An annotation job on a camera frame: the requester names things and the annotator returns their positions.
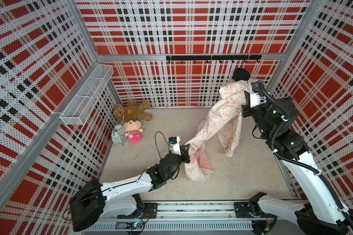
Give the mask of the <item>cream pink printed jacket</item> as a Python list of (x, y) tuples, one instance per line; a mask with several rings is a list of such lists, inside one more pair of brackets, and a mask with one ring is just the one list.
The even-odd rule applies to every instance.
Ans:
[(195, 153), (189, 153), (190, 163), (184, 165), (186, 177), (192, 181), (206, 181), (215, 172), (207, 154), (207, 142), (217, 137), (225, 155), (232, 157), (241, 139), (242, 106), (246, 104), (245, 92), (248, 82), (238, 81), (220, 88), (221, 99), (211, 108), (201, 121), (197, 134), (187, 142), (196, 146)]

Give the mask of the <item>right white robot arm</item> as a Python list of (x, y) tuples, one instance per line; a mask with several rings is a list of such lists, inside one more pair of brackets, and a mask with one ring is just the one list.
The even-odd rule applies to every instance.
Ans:
[(307, 235), (345, 235), (353, 231), (353, 209), (341, 201), (307, 143), (290, 128), (299, 115), (293, 99), (274, 99), (263, 92), (248, 92), (245, 97), (243, 115), (253, 118), (261, 139), (296, 178), (308, 201), (294, 203), (259, 192), (247, 205), (235, 203), (236, 214), (256, 218), (253, 232), (257, 235), (273, 229), (274, 223), (266, 220), (268, 215), (298, 225)]

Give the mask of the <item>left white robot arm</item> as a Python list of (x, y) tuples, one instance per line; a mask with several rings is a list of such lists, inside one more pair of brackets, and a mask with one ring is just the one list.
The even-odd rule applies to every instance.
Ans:
[(180, 166), (190, 162), (189, 147), (173, 145), (158, 164), (139, 176), (112, 183), (90, 180), (70, 199), (73, 230), (83, 231), (103, 218), (140, 216), (145, 209), (140, 194), (157, 190), (173, 179)]

